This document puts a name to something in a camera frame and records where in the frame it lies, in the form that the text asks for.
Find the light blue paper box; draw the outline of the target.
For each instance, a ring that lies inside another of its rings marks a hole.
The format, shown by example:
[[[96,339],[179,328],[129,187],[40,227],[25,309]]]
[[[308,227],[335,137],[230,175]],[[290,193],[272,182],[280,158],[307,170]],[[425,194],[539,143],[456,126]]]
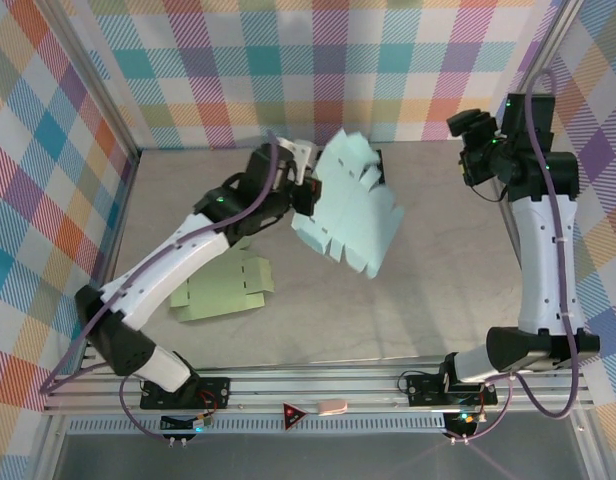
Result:
[[[315,174],[321,197],[310,216],[291,226],[317,253],[377,276],[404,217],[394,192],[381,180],[380,155],[359,132],[339,131],[323,149]]]

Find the light green paper box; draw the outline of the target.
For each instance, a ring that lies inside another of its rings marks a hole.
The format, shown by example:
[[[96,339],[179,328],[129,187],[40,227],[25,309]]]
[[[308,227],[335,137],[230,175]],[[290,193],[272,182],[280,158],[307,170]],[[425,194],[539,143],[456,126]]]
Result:
[[[265,306],[265,294],[275,291],[271,263],[250,250],[250,239],[239,240],[214,258],[169,297],[179,322],[230,315]]]

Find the red triangle button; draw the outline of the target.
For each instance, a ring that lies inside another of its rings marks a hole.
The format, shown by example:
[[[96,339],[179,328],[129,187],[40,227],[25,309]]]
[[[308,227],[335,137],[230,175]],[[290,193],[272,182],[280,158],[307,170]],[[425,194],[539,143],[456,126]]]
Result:
[[[301,409],[291,403],[283,402],[282,407],[285,431],[295,428],[308,415],[306,410]]]

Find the small circuit board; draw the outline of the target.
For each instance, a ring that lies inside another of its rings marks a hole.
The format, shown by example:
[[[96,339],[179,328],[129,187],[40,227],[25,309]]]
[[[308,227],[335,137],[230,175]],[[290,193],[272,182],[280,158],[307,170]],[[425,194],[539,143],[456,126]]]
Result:
[[[478,430],[478,426],[487,421],[485,412],[444,413],[443,416],[446,430],[457,435],[474,435]]]
[[[194,417],[190,416],[162,416],[160,418],[159,428],[162,431],[182,430],[192,432],[202,432],[206,427],[213,424],[213,415],[203,413]]]

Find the grey metal panel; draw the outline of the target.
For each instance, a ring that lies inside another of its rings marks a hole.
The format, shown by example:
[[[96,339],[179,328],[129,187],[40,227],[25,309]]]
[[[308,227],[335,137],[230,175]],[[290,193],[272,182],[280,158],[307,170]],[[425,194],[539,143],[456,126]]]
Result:
[[[210,436],[169,448],[140,436],[75,435],[53,480],[590,480],[565,449],[516,454],[436,436]]]

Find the aluminium frame post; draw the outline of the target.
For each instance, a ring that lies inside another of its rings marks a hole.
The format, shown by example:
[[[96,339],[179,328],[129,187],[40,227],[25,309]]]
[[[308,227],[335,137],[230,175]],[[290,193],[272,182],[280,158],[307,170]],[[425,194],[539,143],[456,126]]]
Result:
[[[93,97],[102,116],[109,124],[119,143],[126,149],[133,166],[140,162],[141,153],[131,132],[107,91],[102,77],[74,29],[60,0],[34,0],[51,30],[56,34],[73,64],[73,68]]]
[[[537,0],[498,81],[488,110],[501,120],[509,92],[525,90],[531,77],[548,68],[585,0]]]

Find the aluminium front frame rail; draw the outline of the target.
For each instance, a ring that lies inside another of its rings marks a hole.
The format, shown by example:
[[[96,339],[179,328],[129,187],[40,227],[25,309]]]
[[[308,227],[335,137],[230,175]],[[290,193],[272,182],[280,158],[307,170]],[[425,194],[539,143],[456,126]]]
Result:
[[[344,399],[347,413],[379,414],[407,410],[424,412],[498,411],[503,406],[528,411],[533,404],[518,382],[503,379],[496,388],[495,406],[411,407],[406,395],[407,375],[437,374],[433,357],[400,358],[379,362],[326,362],[307,365],[273,365],[261,368],[199,370],[197,377],[228,377],[230,413],[268,414],[280,412],[282,403],[291,403],[309,413],[317,413],[317,403]],[[206,410],[142,410],[141,387],[145,381],[132,376],[123,379],[109,367],[82,372],[80,376],[53,390],[46,400],[46,413],[192,413]]]

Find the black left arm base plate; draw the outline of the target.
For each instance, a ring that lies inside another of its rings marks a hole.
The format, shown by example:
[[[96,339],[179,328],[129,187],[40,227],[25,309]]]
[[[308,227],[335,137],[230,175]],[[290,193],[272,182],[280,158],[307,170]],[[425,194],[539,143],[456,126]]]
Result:
[[[215,410],[226,409],[230,395],[228,377],[191,377],[175,392],[153,382],[141,387],[142,410]]]

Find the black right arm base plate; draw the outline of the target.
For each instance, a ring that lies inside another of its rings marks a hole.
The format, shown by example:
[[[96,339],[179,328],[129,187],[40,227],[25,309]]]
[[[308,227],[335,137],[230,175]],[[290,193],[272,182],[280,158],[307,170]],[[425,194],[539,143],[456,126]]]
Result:
[[[407,375],[406,395],[411,407],[495,406],[496,388],[484,383],[462,383],[449,374]]]

